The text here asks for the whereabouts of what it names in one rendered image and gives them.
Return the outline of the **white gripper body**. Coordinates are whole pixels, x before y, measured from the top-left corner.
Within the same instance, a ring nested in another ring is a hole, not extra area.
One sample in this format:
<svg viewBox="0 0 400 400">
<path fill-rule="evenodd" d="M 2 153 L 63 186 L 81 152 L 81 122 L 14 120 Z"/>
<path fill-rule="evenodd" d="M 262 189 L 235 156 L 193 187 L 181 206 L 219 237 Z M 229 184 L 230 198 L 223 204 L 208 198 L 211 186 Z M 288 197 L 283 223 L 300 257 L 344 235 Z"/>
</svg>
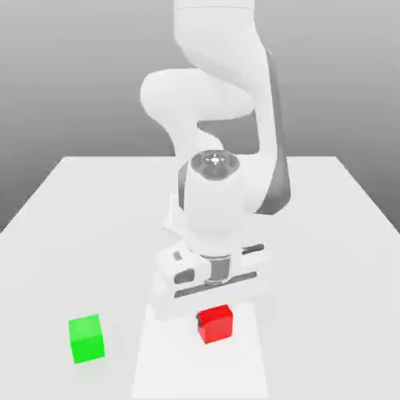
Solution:
<svg viewBox="0 0 400 400">
<path fill-rule="evenodd" d="M 197 314 L 221 305 L 233 305 L 267 292 L 270 285 L 270 254 L 244 252 L 240 266 L 224 281 L 203 279 L 212 270 L 212 262 L 200 264 L 199 271 L 185 269 L 167 277 L 161 270 L 153 276 L 151 307 L 157 319 L 168 320 Z"/>
</svg>

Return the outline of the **small red cube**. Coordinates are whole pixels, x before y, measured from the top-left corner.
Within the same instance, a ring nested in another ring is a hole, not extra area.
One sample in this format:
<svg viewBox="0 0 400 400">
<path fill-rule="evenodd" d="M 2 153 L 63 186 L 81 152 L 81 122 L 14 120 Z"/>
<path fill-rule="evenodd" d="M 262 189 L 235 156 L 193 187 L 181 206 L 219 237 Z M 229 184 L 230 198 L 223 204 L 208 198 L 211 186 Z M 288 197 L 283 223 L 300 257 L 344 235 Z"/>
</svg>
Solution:
<svg viewBox="0 0 400 400">
<path fill-rule="evenodd" d="M 233 313 L 228 305 L 205 309 L 196 315 L 198 332 L 207 345 L 229 338 L 233 332 Z"/>
</svg>

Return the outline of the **small green cube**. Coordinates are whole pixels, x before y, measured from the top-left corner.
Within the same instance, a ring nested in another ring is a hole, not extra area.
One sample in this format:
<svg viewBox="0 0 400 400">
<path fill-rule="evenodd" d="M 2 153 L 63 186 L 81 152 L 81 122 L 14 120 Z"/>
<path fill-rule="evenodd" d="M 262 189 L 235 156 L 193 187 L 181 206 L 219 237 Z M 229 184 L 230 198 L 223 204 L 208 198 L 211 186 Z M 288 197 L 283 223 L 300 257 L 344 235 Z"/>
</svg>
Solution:
<svg viewBox="0 0 400 400">
<path fill-rule="evenodd" d="M 98 314 L 69 321 L 70 347 L 75 364 L 105 356 L 102 326 Z"/>
</svg>

